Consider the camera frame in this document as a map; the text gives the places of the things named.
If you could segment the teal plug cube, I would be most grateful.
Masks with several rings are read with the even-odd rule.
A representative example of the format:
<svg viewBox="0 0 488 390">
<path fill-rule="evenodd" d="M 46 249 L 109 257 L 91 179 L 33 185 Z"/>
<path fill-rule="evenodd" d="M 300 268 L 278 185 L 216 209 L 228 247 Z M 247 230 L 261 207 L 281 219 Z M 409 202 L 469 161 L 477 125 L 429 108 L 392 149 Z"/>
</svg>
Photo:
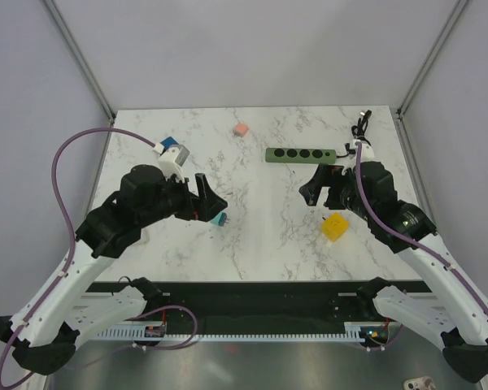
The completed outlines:
<svg viewBox="0 0 488 390">
<path fill-rule="evenodd" d="M 210 221 L 211 224 L 218 226 L 218 227 L 223 227 L 227 222 L 228 222 L 228 215 L 224 211 L 221 211 L 220 213 L 218 213 Z"/>
</svg>

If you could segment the green power strip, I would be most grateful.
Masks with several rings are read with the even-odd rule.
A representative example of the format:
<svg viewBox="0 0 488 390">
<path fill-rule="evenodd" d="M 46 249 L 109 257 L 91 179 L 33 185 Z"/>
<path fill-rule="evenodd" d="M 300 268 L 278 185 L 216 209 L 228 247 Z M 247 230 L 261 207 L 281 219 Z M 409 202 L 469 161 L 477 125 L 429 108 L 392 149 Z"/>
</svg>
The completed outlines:
<svg viewBox="0 0 488 390">
<path fill-rule="evenodd" d="M 294 164 L 334 164 L 337 154 L 334 149 L 295 149 L 267 148 L 264 160 L 266 163 Z"/>
</svg>

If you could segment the blue plug cube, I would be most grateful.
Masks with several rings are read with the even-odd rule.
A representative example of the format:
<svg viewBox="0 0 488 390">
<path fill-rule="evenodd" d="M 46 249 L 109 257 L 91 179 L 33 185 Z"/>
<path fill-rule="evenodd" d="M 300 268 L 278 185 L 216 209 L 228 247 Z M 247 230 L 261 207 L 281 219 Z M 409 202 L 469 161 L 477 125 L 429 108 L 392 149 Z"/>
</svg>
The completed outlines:
<svg viewBox="0 0 488 390">
<path fill-rule="evenodd" d="M 170 147 L 174 146 L 174 145 L 178 145 L 178 142 L 171 136 L 163 139 L 160 144 L 162 145 L 162 147 L 167 150 L 169 149 Z"/>
</svg>

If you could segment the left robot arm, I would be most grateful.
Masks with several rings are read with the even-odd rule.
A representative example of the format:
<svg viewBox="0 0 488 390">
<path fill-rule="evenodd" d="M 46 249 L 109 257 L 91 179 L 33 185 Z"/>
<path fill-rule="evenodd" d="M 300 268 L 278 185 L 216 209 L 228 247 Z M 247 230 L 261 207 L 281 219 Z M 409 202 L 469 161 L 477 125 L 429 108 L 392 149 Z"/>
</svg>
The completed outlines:
<svg viewBox="0 0 488 390">
<path fill-rule="evenodd" d="M 209 222 L 227 207 L 205 175 L 196 174 L 195 181 L 197 191 L 192 193 L 187 181 L 138 165 L 122 177 L 119 190 L 87 214 L 66 258 L 36 296 L 17 314 L 0 317 L 0 340 L 22 368 L 53 374 L 103 330 L 139 315 L 159 316 L 161 292 L 144 277 L 78 314 L 72 308 L 97 277 L 141 239 L 144 228 L 169 217 Z"/>
</svg>

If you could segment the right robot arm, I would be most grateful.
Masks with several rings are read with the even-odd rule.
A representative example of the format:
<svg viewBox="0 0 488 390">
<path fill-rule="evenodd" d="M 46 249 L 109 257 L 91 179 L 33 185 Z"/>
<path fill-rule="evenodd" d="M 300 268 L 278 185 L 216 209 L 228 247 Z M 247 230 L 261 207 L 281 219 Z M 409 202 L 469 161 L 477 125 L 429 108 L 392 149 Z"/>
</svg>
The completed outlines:
<svg viewBox="0 0 488 390">
<path fill-rule="evenodd" d="M 356 299 L 358 314 L 368 320 L 381 315 L 412 330 L 436 346 L 450 368 L 470 383 L 488 376 L 488 299 L 449 254 L 427 215 L 398 198 L 392 174 L 380 162 L 353 168 L 320 164 L 299 192 L 315 206 L 322 189 L 328 190 L 325 207 L 349 210 L 365 221 L 440 302 L 435 309 L 375 278 Z"/>
</svg>

